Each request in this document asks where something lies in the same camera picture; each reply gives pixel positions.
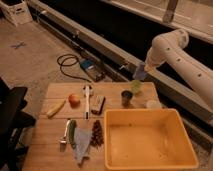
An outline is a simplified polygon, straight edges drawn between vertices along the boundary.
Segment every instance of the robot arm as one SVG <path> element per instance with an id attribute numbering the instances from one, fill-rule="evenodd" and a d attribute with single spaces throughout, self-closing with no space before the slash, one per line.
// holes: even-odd
<path id="1" fill-rule="evenodd" d="M 155 37 L 144 70 L 167 62 L 213 110 L 213 71 L 182 50 L 188 42 L 188 33 L 183 29 Z"/>

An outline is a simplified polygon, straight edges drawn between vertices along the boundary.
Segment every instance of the black chair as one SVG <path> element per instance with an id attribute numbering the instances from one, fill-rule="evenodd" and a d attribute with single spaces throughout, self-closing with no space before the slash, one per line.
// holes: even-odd
<path id="1" fill-rule="evenodd" d="M 21 111 L 27 105 L 26 92 L 27 87 L 10 89 L 0 77 L 0 169 L 7 164 L 11 171 L 18 170 L 17 157 L 28 150 L 28 147 L 16 149 L 22 130 L 36 122 Z"/>

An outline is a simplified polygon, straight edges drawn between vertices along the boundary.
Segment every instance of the small box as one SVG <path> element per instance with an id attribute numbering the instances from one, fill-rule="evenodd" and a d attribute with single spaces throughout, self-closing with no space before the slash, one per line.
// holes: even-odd
<path id="1" fill-rule="evenodd" d="M 198 167 L 181 117 L 174 109 L 106 110 L 108 170 L 181 170 Z"/>
<path id="2" fill-rule="evenodd" d="M 24 1 L 16 5 L 9 6 L 0 0 L 0 7 L 5 18 L 15 26 L 32 21 L 32 16 L 26 2 Z"/>

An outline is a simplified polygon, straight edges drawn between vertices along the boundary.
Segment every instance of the black cable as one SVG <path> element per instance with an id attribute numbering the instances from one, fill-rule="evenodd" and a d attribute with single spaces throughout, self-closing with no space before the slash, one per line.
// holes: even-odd
<path id="1" fill-rule="evenodd" d="M 75 59 L 75 61 L 73 63 L 71 63 L 71 64 L 64 64 L 67 60 L 70 60 L 70 59 Z M 78 59 L 78 57 L 76 55 L 74 55 L 74 54 L 61 55 L 61 56 L 58 57 L 57 63 L 60 66 L 61 73 L 64 74 L 65 76 L 70 77 L 70 78 L 74 78 L 74 79 L 79 79 L 79 80 L 84 80 L 84 81 L 87 81 L 87 82 L 91 82 L 90 80 L 88 80 L 86 78 L 69 75 L 69 74 L 67 74 L 67 73 L 65 73 L 63 71 L 63 67 L 72 67 L 73 65 L 75 65 L 77 63 L 80 65 L 79 59 Z"/>

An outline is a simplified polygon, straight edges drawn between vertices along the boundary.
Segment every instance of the wooden table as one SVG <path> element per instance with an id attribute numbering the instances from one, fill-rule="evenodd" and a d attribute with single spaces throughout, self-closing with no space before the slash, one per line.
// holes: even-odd
<path id="1" fill-rule="evenodd" d="M 105 170 L 104 145 L 98 149 L 91 147 L 90 158 L 84 160 L 82 167 L 79 167 L 70 144 L 67 144 L 64 152 L 60 152 L 59 141 L 63 136 L 67 118 L 75 119 L 79 128 L 86 129 L 92 129 L 94 121 L 98 119 L 103 128 L 104 110 L 123 108 L 121 92 L 125 89 L 130 90 L 130 83 L 92 83 L 94 94 L 90 102 L 93 103 L 97 94 L 104 95 L 106 101 L 102 114 L 98 117 L 90 114 L 89 121 L 84 119 L 84 85 L 84 83 L 52 83 L 49 85 L 23 166 L 24 171 Z M 73 109 L 66 101 L 64 107 L 52 119 L 48 119 L 45 112 L 60 100 L 67 99 L 71 93 L 80 96 L 80 106 Z M 148 100 L 158 100 L 155 86 L 150 82 L 142 83 L 141 91 L 132 98 L 129 108 L 145 108 Z"/>

